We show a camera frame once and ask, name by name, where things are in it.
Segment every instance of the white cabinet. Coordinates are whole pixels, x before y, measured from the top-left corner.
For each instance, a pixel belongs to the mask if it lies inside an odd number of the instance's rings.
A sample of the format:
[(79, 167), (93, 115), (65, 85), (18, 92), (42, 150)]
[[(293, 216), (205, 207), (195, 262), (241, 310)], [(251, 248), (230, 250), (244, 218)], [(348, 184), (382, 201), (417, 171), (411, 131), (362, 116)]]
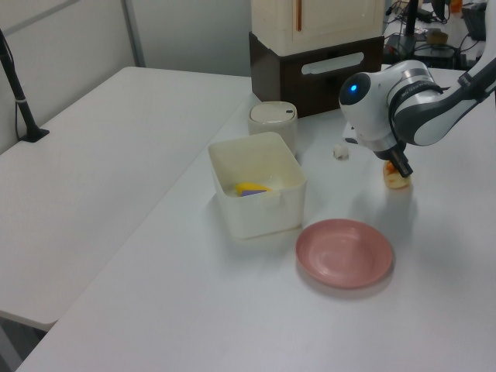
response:
[(385, 0), (251, 0), (252, 31), (279, 56), (382, 35)]

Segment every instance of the floor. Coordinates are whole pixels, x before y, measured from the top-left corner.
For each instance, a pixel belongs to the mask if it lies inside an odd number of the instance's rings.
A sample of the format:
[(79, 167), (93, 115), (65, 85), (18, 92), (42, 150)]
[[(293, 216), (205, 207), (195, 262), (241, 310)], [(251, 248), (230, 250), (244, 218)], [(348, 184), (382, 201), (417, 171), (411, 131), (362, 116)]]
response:
[(0, 318), (0, 372), (14, 372), (46, 335), (44, 331)]

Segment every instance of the black stand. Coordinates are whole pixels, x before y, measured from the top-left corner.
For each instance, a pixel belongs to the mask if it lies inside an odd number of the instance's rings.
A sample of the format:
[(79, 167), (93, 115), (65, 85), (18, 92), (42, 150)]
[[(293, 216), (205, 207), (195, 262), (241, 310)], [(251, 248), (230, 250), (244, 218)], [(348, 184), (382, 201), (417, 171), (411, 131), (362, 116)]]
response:
[(15, 101), (17, 102), (22, 117), (24, 118), (24, 122), (26, 123), (26, 135), (21, 137), (20, 140), (34, 143), (46, 136), (49, 131), (46, 129), (38, 128), (38, 126), (34, 122), (33, 115), (31, 114), (31, 110), (29, 109), (28, 102), (26, 100), (26, 97), (24, 96), (24, 92), (22, 91), (21, 83), (19, 83), (19, 79), (17, 78), (16, 70), (14, 69), (14, 63), (10, 58), (9, 50), (7, 48), (7, 45), (5, 44), (5, 37), (3, 36), (1, 30), (0, 60), (2, 61), (3, 69), (9, 80), (10, 88), (14, 93), (14, 97), (16, 99)]
[(415, 38), (415, 18), (417, 17), (417, 10), (419, 0), (410, 0), (407, 5), (406, 28), (404, 35), (391, 35), (386, 44), (394, 47), (400, 56), (404, 58), (411, 58), (415, 49), (417, 39)]

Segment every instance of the wall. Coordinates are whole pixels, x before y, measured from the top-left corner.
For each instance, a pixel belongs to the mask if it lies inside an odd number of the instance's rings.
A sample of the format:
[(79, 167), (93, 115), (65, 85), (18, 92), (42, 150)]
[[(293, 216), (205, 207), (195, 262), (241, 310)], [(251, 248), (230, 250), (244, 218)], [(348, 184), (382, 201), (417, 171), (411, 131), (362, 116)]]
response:
[[(121, 68), (135, 65), (121, 0), (80, 0), (6, 39), (38, 126)], [(0, 153), (16, 143), (14, 113), (1, 70)], [(19, 128), (22, 134), (21, 119)]]
[(147, 67), (250, 76), (250, 0), (127, 0)]

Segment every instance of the pink plate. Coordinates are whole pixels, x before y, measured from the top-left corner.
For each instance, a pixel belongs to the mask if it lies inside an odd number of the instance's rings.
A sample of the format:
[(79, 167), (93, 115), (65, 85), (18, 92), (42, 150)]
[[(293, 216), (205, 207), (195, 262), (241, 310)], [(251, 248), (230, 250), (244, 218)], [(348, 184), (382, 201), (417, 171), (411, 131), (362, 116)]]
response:
[(393, 262), (391, 245), (380, 232), (349, 219), (326, 219), (304, 229), (296, 256), (315, 279), (338, 288), (373, 284)]

